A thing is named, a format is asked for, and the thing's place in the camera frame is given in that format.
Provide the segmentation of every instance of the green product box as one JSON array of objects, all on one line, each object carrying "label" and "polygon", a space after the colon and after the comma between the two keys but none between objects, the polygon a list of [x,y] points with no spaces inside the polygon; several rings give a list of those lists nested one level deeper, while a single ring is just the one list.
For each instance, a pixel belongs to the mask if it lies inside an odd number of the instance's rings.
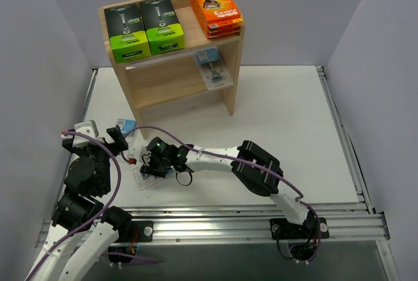
[{"label": "green product box", "polygon": [[184,49],[184,33],[171,0],[148,0],[139,4],[152,54]]},{"label": "green product box", "polygon": [[129,62],[151,56],[137,4],[107,8],[104,16],[116,62]]}]

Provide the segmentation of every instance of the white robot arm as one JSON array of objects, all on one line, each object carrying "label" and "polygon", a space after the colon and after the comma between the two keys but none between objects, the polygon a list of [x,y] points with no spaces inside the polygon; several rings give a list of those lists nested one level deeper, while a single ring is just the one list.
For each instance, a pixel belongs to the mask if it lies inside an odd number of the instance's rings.
[{"label": "white robot arm", "polygon": [[308,208],[295,200],[297,195],[294,195],[296,193],[291,188],[286,187],[285,191],[279,193],[279,180],[276,177],[241,162],[207,154],[210,152],[245,159],[266,167],[283,177],[280,161],[254,142],[245,140],[241,146],[233,148],[188,146],[196,151],[192,152],[184,146],[168,145],[159,137],[154,138],[146,148],[150,153],[148,166],[142,166],[141,173],[165,177],[171,167],[174,167],[179,173],[194,173],[203,170],[230,172],[235,174],[243,185],[254,194],[270,197],[274,204],[283,211],[288,222],[302,225],[306,220]]},{"label": "white robot arm", "polygon": [[[76,124],[74,128],[77,132],[98,139],[94,121]],[[104,139],[98,140],[115,156],[128,149],[118,126],[107,129],[106,132],[114,142],[107,143]],[[245,140],[239,147],[220,149],[189,146],[195,152],[184,146],[168,145],[158,137],[154,138],[147,146],[147,151],[150,153],[149,162],[148,165],[141,167],[141,173],[165,177],[172,168],[178,173],[194,173],[202,170],[232,172],[254,194],[270,197],[284,212],[290,223],[303,225],[307,219],[308,208],[297,202],[295,196],[292,197],[291,190],[287,189],[279,193],[279,180],[275,176],[262,169],[232,160],[232,158],[219,158],[204,153],[211,152],[250,161],[283,177],[280,162],[255,143]],[[64,181],[65,194],[57,204],[48,237],[34,267],[43,255],[48,253],[48,249],[54,242],[85,223],[102,209],[103,204],[93,197],[101,197],[110,191],[109,157],[100,147],[80,137],[64,139],[63,147],[78,155],[79,158],[69,167],[69,173]],[[81,280],[113,242],[121,237],[131,240],[134,234],[131,215],[118,207],[111,207],[103,214],[101,222],[97,224],[88,239],[73,253],[89,229],[90,226],[85,227],[83,231],[67,238],[51,254],[48,254],[48,259],[34,273],[31,280]]]}]

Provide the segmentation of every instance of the gray floor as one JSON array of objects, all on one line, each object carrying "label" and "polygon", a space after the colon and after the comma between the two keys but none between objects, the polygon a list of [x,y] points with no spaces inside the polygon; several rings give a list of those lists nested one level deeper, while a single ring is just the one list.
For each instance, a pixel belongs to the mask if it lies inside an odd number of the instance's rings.
[{"label": "gray floor", "polygon": [[386,280],[374,242],[329,242],[308,266],[280,257],[274,244],[143,246],[156,265],[109,267],[97,262],[83,281],[107,280]]}]

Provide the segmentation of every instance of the orange product box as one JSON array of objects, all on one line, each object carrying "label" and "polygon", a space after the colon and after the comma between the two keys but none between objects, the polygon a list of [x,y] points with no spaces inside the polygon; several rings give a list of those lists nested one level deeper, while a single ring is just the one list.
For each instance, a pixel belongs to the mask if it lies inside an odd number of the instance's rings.
[{"label": "orange product box", "polygon": [[241,13],[233,0],[195,0],[209,28],[242,22]]},{"label": "orange product box", "polygon": [[202,17],[200,16],[200,14],[197,13],[197,11],[195,10],[195,4],[191,1],[191,8],[193,10],[193,12],[196,15],[196,19],[199,22],[199,25],[201,26],[204,35],[206,36],[206,38],[214,38],[214,37],[220,37],[220,36],[225,36],[225,35],[229,35],[229,34],[233,34],[233,33],[239,33],[240,32],[240,26],[238,27],[227,27],[226,29],[208,29],[208,26],[203,23]]},{"label": "orange product box", "polygon": [[231,24],[228,26],[221,26],[215,29],[210,29],[209,26],[205,23],[204,18],[202,17],[202,14],[199,13],[199,9],[197,7],[195,0],[190,0],[190,6],[193,12],[195,13],[195,16],[197,20],[199,21],[199,24],[202,27],[202,29],[204,31],[207,31],[208,33],[220,33],[220,32],[231,31],[231,30],[236,31],[236,30],[240,30],[241,28],[241,25],[238,23],[238,24]]},{"label": "orange product box", "polygon": [[228,18],[225,18],[223,20],[219,20],[216,23],[208,24],[208,22],[206,21],[206,18],[204,18],[204,14],[201,12],[201,8],[198,7],[197,1],[196,0],[190,0],[191,4],[192,4],[192,2],[195,4],[195,11],[194,11],[195,14],[200,15],[204,25],[207,26],[208,29],[221,29],[221,28],[229,29],[230,27],[232,27],[234,25],[241,25],[240,24],[240,22],[242,22],[241,18],[235,19],[235,20],[230,20]]}]

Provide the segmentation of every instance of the black cable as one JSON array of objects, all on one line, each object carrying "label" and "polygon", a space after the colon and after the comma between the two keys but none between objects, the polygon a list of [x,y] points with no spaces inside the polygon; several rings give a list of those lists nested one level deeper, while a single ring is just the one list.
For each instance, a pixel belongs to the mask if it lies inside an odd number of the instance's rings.
[{"label": "black cable", "polygon": [[147,167],[148,165],[147,165],[147,163],[145,162],[145,159],[144,159],[145,156],[149,157],[150,155],[142,154],[142,156],[141,156],[142,164]]},{"label": "black cable", "polygon": [[177,183],[179,183],[181,186],[189,186],[192,182],[193,182],[193,175],[191,175],[191,172],[189,172],[189,176],[190,176],[190,182],[187,184],[182,184],[180,183],[180,181],[178,180],[178,173],[176,173],[176,180]]},{"label": "black cable", "polygon": [[280,249],[280,244],[279,244],[279,230],[276,231],[276,246],[277,246],[277,250],[279,251],[280,255],[284,258],[284,259],[293,259],[294,257],[287,257],[284,256],[284,254],[281,252]]},{"label": "black cable", "polygon": [[305,243],[300,243],[299,245],[296,245],[290,248],[289,252],[292,255],[292,257],[287,257],[281,252],[280,244],[279,244],[279,231],[277,231],[276,232],[276,246],[280,255],[285,259],[297,259],[299,261],[306,261],[309,258],[311,258],[317,246],[311,243],[310,241],[313,239],[313,237],[315,236],[315,232],[317,231],[318,220],[319,218],[315,219],[315,227],[310,232],[310,234],[309,232],[305,231],[305,233],[308,235],[308,238],[307,238],[308,240]]}]

